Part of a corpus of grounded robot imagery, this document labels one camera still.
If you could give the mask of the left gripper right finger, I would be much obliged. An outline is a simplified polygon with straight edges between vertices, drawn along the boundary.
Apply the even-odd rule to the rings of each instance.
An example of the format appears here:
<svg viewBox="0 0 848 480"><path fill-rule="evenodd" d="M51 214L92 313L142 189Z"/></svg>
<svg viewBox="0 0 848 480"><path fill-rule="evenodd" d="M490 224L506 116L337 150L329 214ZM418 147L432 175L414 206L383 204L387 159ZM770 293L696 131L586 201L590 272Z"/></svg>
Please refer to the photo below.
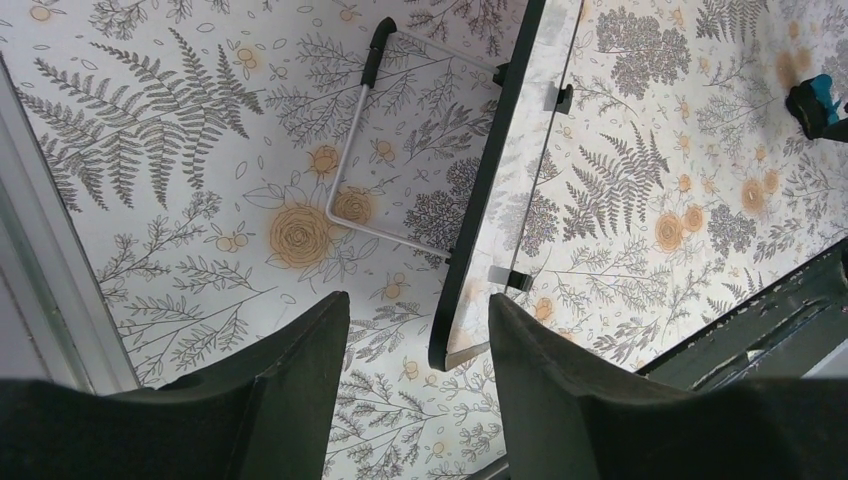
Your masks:
<svg viewBox="0 0 848 480"><path fill-rule="evenodd" d="M628 372L489 301L514 479L843 479L847 384L743 380L693 393Z"/></svg>

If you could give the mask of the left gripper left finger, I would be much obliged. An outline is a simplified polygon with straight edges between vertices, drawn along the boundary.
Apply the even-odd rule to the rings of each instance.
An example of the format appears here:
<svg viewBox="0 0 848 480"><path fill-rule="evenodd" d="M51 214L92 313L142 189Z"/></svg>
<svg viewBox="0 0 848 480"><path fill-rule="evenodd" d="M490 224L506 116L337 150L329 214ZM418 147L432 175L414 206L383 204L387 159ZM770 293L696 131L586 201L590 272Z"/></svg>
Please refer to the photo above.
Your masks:
<svg viewBox="0 0 848 480"><path fill-rule="evenodd" d="M5 479L318 479L350 325L337 291L158 389L1 383Z"/></svg>

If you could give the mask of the floral table cloth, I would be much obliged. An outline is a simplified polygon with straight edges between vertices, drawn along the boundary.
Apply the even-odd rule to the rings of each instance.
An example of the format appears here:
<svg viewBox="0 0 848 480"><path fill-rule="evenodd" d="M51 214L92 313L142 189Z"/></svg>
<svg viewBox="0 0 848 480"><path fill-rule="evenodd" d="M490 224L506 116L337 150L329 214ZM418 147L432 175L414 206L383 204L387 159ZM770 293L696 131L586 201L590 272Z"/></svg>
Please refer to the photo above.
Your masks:
<svg viewBox="0 0 848 480"><path fill-rule="evenodd" d="M581 1L511 298L636 371L847 234L847 148L785 108L847 95L843 1ZM321 479L464 479L506 452L487 349L428 363L528 1L5 1L51 208L133 385L333 291L351 329Z"/></svg>

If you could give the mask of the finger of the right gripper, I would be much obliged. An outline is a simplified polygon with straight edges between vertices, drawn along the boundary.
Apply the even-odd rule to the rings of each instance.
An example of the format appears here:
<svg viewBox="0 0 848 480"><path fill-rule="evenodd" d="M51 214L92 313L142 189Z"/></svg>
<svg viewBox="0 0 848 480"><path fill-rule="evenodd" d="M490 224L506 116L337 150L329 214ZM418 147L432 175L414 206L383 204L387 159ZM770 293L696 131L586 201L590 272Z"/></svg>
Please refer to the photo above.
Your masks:
<svg viewBox="0 0 848 480"><path fill-rule="evenodd" d="M828 119L827 126L822 129L821 138L838 142L848 142L848 119L835 118Z"/></svg>

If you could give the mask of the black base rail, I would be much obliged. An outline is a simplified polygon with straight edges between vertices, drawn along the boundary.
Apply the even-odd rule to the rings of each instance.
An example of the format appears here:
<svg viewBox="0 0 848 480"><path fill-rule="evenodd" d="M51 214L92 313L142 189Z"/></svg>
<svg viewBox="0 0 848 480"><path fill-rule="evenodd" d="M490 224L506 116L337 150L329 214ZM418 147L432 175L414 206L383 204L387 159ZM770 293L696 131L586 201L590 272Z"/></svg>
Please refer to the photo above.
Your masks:
<svg viewBox="0 0 848 480"><path fill-rule="evenodd" d="M660 355L638 374L690 391L799 378L847 343L847 243L840 241Z"/></svg>

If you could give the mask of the white board black frame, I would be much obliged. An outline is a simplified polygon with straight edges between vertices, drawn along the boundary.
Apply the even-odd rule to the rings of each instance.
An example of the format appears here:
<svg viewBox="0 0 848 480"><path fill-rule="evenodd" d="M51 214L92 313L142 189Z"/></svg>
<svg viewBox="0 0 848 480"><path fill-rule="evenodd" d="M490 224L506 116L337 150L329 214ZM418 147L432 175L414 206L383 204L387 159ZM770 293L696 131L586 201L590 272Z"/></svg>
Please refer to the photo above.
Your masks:
<svg viewBox="0 0 848 480"><path fill-rule="evenodd" d="M534 277L515 263L553 123L571 107L566 81L581 1L530 1L513 54L499 66L479 62L502 90L455 245L438 249L346 219L337 204L356 134L350 132L325 214L335 224L432 254L448 271L431 323L428 363L449 371L489 347L488 301L531 290Z"/></svg>

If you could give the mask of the blue black whiteboard eraser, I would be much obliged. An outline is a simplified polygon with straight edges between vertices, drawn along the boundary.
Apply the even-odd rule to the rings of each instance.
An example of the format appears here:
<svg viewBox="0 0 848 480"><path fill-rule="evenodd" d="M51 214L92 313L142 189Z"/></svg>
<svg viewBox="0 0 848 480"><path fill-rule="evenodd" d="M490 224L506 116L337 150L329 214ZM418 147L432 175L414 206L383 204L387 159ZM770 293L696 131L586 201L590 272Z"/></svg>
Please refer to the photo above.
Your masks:
<svg viewBox="0 0 848 480"><path fill-rule="evenodd" d="M820 74L789 90L785 106L809 140L822 139L821 132L827 126L827 120L840 118L840 101L834 99L832 88L832 77Z"/></svg>

